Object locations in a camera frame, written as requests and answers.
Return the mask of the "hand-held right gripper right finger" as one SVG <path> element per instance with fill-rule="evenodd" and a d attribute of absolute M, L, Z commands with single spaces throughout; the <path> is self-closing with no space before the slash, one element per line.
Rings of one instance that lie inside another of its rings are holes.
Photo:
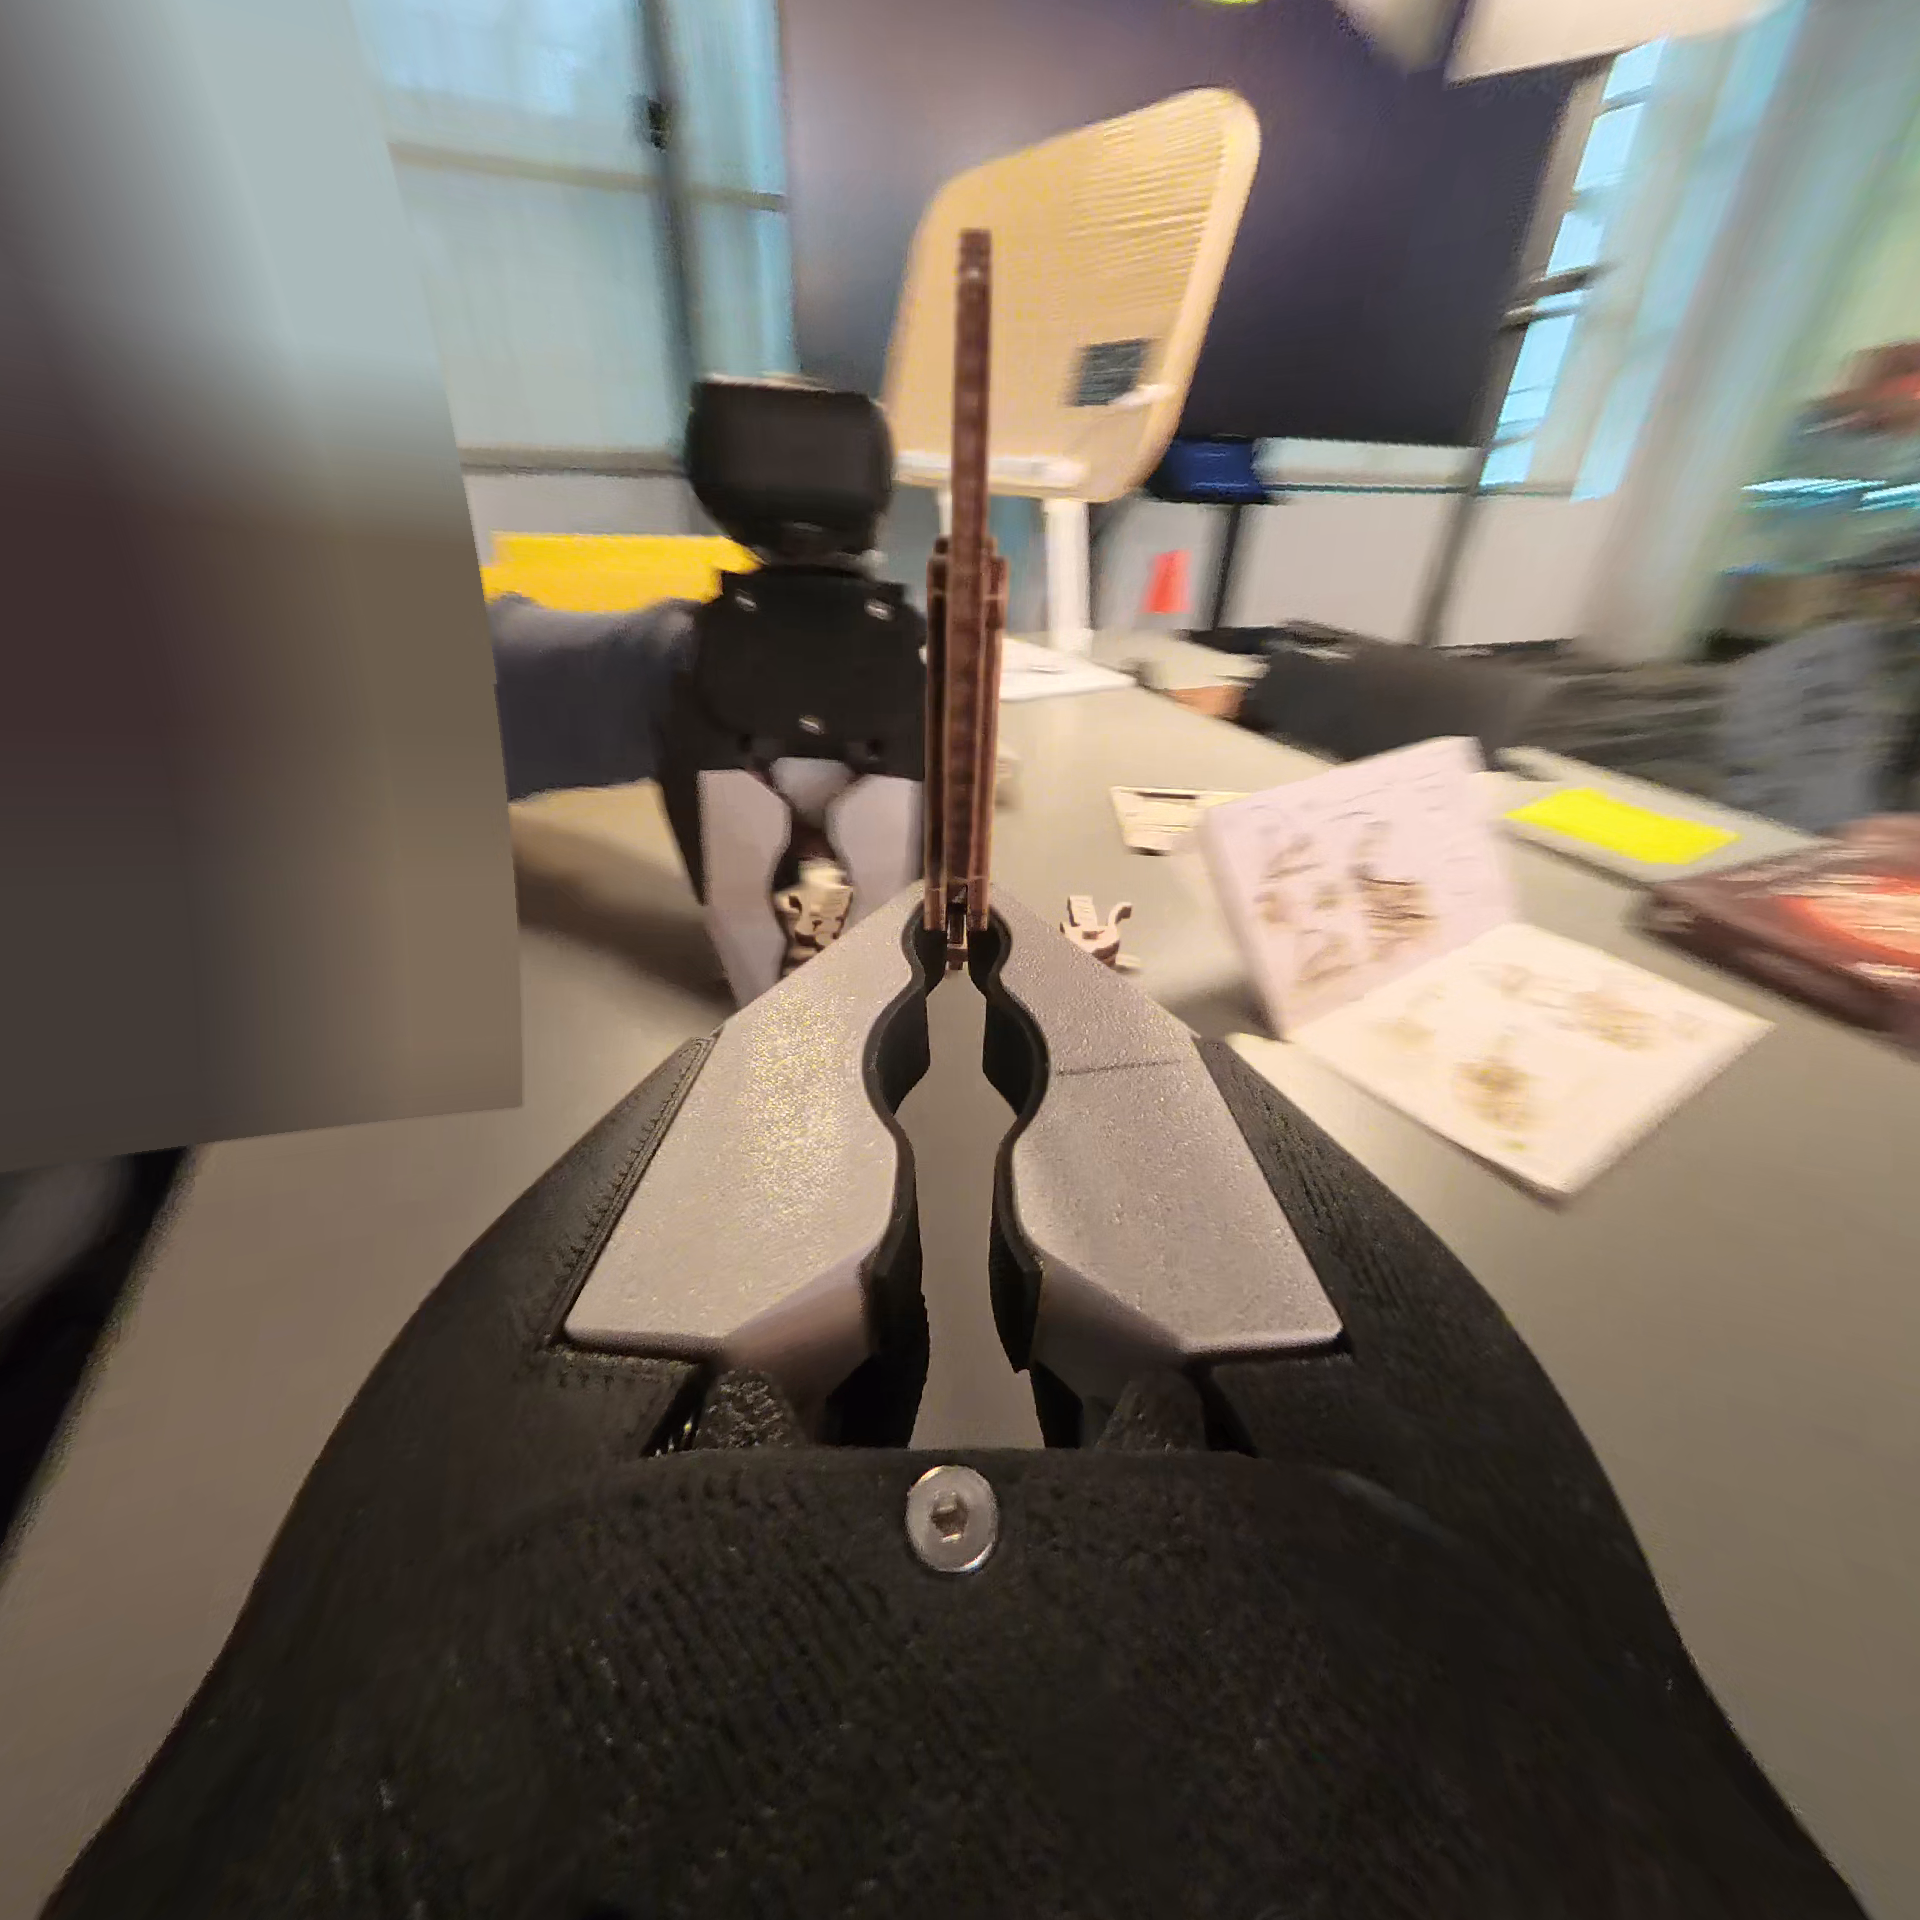
<path fill-rule="evenodd" d="M 982 1071 L 1013 1116 L 991 1305 L 1013 1364 L 1320 1353 L 1341 1326 L 1180 1017 L 1011 893 L 974 937 Z"/>

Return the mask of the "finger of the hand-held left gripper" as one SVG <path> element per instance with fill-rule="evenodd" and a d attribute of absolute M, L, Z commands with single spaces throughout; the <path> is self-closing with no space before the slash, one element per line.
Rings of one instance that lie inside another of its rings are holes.
<path fill-rule="evenodd" d="M 773 990 L 787 961 L 776 875 L 796 813 L 780 786 L 755 771 L 698 777 L 703 917 L 734 1002 Z"/>
<path fill-rule="evenodd" d="M 834 777 L 827 782 L 814 854 L 816 893 L 830 933 L 845 933 L 924 875 L 924 782 Z"/>

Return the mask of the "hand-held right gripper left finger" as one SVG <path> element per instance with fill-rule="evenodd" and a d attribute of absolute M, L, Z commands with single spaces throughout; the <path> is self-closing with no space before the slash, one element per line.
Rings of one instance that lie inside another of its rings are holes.
<path fill-rule="evenodd" d="M 878 1349 L 914 1234 L 920 890 L 726 1019 L 567 1310 L 580 1349 Z"/>

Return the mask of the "spotted wooden model part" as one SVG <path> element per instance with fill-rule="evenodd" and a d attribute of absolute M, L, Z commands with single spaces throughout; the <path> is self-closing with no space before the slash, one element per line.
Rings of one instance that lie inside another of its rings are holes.
<path fill-rule="evenodd" d="M 845 933 L 852 900 L 851 875 L 832 858 L 802 860 L 798 878 L 775 893 L 784 935 L 780 977 L 794 977 Z"/>

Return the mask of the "person's left forearm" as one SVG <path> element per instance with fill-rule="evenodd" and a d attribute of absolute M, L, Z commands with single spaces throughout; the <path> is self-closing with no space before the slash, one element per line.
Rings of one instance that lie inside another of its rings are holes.
<path fill-rule="evenodd" d="M 652 782 L 694 602 L 583 612 L 487 602 L 508 801 Z"/>

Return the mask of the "yellow object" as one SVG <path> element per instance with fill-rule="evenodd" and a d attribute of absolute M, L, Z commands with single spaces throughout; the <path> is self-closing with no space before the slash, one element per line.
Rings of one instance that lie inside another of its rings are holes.
<path fill-rule="evenodd" d="M 722 535 L 493 535 L 484 597 L 517 595 L 570 612 L 703 603 L 758 561 Z"/>

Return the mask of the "white instruction booklet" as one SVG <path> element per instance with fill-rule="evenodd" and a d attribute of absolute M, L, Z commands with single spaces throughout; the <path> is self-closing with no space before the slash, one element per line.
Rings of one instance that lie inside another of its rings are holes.
<path fill-rule="evenodd" d="M 1524 923 L 1464 735 L 1207 806 L 1191 849 L 1270 1031 L 1541 1197 L 1581 1193 L 1771 1021 Z"/>

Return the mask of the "blue box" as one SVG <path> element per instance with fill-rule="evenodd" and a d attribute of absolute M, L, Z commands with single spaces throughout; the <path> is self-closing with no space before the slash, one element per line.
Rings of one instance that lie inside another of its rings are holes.
<path fill-rule="evenodd" d="M 1269 502 L 1260 438 L 1175 436 L 1142 492 L 1175 506 L 1244 509 Z"/>

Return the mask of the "beige mesh chair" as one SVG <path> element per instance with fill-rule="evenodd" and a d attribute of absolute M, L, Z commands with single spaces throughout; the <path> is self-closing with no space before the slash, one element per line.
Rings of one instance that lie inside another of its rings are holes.
<path fill-rule="evenodd" d="M 1090 509 L 1136 492 L 1183 415 L 1261 130 L 1196 87 L 986 161 L 924 207 L 880 405 L 896 477 L 951 518 L 956 260 L 991 239 L 990 492 L 1042 506 L 1044 641 L 1093 642 Z"/>

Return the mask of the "black bag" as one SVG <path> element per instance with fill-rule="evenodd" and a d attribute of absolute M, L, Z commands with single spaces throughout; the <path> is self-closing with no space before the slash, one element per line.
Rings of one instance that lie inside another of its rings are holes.
<path fill-rule="evenodd" d="M 1237 630 L 1255 674 L 1180 687 L 1175 702 L 1324 762 L 1464 735 L 1485 759 L 1541 745 L 1562 679 L 1527 658 L 1429 650 L 1287 621 Z"/>

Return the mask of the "yellow sticky note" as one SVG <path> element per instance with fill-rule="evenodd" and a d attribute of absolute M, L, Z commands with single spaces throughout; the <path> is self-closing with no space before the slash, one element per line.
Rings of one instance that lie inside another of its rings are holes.
<path fill-rule="evenodd" d="M 1742 834 L 1619 801 L 1590 786 L 1564 786 L 1504 813 L 1512 827 L 1544 831 L 1573 849 L 1679 868 L 1722 853 Z"/>

